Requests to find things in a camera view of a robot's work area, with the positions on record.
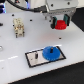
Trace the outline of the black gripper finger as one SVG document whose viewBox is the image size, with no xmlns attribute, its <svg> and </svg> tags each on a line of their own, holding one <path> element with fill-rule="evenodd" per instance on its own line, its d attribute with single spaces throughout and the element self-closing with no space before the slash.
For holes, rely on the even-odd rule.
<svg viewBox="0 0 84 84">
<path fill-rule="evenodd" d="M 55 25 L 56 25 L 55 22 L 56 22 L 56 19 L 53 18 L 52 21 L 51 21 L 51 25 L 50 25 L 52 29 L 55 28 Z"/>
<path fill-rule="evenodd" d="M 67 24 L 67 26 L 69 26 L 70 24 L 70 16 L 68 16 L 67 14 L 65 14 L 65 23 Z"/>
</svg>

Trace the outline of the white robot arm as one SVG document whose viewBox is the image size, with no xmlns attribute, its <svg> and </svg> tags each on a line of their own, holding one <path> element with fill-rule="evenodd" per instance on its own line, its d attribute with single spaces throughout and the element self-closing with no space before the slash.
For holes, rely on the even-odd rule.
<svg viewBox="0 0 84 84">
<path fill-rule="evenodd" d="M 26 0 L 29 7 L 25 8 L 17 5 L 13 0 L 7 0 L 12 6 L 31 12 L 42 12 L 45 16 L 51 17 L 51 28 L 57 27 L 66 28 L 71 20 L 71 17 L 76 11 L 78 0 Z"/>
</svg>

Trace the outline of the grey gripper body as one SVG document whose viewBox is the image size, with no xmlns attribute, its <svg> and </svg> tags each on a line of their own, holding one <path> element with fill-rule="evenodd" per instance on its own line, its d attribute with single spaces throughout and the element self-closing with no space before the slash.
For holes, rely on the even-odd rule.
<svg viewBox="0 0 84 84">
<path fill-rule="evenodd" d="M 67 14 L 68 16 L 72 17 L 76 12 L 77 6 L 77 1 L 47 1 L 47 12 L 44 14 L 44 16 L 47 17 Z"/>
</svg>

